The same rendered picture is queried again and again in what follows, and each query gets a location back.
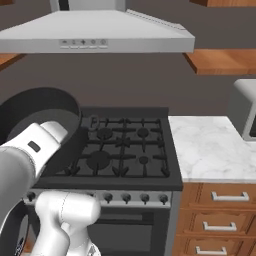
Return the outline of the wooden drawer front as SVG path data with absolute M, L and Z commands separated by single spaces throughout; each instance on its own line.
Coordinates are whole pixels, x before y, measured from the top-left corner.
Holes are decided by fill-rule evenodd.
M 191 220 L 190 230 L 194 232 L 203 232 L 209 234 L 229 233 L 229 234 L 245 234 L 250 227 L 253 215 L 245 212 L 203 212 L 194 213 Z M 206 221 L 209 225 L 228 226 L 231 222 L 235 222 L 237 226 L 236 232 L 224 231 L 205 231 L 203 222 Z
M 202 250 L 220 250 L 226 247 L 227 256 L 250 256 L 255 245 L 254 239 L 224 239 L 224 238 L 208 238 L 208 239 L 188 239 L 182 250 L 183 256 L 211 256 L 197 255 L 195 247 L 200 246 Z
M 203 184 L 198 203 L 212 207 L 256 208 L 256 184 Z

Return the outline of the black gas stove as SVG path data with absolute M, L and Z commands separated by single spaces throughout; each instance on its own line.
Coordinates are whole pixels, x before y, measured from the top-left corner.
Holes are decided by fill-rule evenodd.
M 99 128 L 89 133 L 87 146 L 67 169 L 43 177 L 30 192 L 36 198 L 46 189 L 85 193 L 108 208 L 168 209 L 169 222 L 164 256 L 171 256 L 180 194 L 181 172 L 165 107 L 84 107 L 83 114 L 99 117 Z M 103 195 L 111 193 L 107 203 Z M 131 195 L 125 203 L 122 194 Z M 141 194 L 150 200 L 144 204 Z M 168 196 L 163 205 L 159 196 Z

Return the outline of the wooden wall shelf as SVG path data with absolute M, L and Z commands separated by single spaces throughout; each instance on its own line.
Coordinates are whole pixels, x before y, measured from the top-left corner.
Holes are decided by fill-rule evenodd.
M 25 54 L 17 53 L 0 53 L 0 71 L 14 64 L 16 61 L 25 57 Z
M 189 0 L 205 7 L 256 7 L 256 0 Z
M 197 75 L 256 75 L 256 49 L 195 49 L 184 57 Z

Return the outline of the silver range hood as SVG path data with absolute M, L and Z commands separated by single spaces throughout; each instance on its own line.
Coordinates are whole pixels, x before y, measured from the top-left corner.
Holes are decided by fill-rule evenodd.
M 49 0 L 51 12 L 0 31 L 1 53 L 185 53 L 182 25 L 126 7 L 127 0 Z

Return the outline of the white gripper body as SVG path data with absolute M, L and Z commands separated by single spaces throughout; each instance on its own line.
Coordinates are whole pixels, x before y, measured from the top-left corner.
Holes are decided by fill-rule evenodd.
M 40 125 L 40 127 L 43 130 L 43 139 L 49 141 L 55 140 L 59 144 L 61 144 L 68 135 L 68 131 L 56 121 L 44 122 Z

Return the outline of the pale grey countertop appliance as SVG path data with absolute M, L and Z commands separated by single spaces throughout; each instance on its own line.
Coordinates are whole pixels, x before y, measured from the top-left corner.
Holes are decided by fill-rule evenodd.
M 256 142 L 256 79 L 234 82 L 227 116 L 245 141 Z

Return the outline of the black oven door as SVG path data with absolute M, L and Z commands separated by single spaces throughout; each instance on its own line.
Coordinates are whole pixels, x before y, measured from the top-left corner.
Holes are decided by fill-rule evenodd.
M 152 214 L 152 225 L 101 224 L 88 227 L 102 256 L 164 256 L 170 211 L 154 208 L 108 208 L 103 214 Z

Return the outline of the large dark grey pan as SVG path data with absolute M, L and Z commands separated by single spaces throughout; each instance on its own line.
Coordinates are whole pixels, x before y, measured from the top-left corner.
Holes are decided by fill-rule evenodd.
M 47 162 L 43 177 L 70 167 L 87 146 L 89 133 L 99 128 L 99 117 L 83 114 L 77 100 L 58 88 L 41 87 L 20 92 L 0 104 L 0 145 L 30 123 L 57 121 L 68 135 Z

